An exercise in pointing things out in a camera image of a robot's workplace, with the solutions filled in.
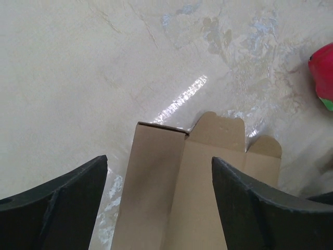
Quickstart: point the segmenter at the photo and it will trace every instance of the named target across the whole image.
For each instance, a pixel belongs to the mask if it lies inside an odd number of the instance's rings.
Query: cardboard flap
[[[188,140],[244,152],[245,124],[240,118],[225,118],[206,112],[194,126]]]
[[[263,135],[250,146],[248,152],[281,159],[282,148],[277,140],[268,135]]]
[[[160,248],[185,136],[153,126],[136,126],[112,250]]]

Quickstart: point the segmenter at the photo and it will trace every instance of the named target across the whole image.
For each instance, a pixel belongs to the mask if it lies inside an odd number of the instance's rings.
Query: brown cardboard
[[[245,153],[239,118],[207,112],[189,136],[139,123],[112,250],[227,249],[212,185],[213,156],[277,186],[281,146],[262,136]]]

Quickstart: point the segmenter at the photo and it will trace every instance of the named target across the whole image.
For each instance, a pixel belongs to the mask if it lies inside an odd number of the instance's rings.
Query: red plastic item
[[[310,57],[309,69],[316,82],[318,97],[333,102],[333,43]]]

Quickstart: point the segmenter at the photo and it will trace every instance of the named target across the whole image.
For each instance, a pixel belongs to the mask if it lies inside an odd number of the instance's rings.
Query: box flap tab
[[[190,132],[191,141],[244,152],[245,124],[240,118],[219,117],[204,113]]]
[[[257,153],[260,155],[272,156],[281,159],[282,148],[281,145],[274,138],[263,135],[253,143],[248,152]]]

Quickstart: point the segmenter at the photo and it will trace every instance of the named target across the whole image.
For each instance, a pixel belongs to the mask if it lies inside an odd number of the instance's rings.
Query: marble floor
[[[333,113],[311,54],[332,0],[2,0],[0,198],[97,155],[109,171],[90,249],[110,250],[135,125],[241,117],[283,148],[279,187],[333,190]]]

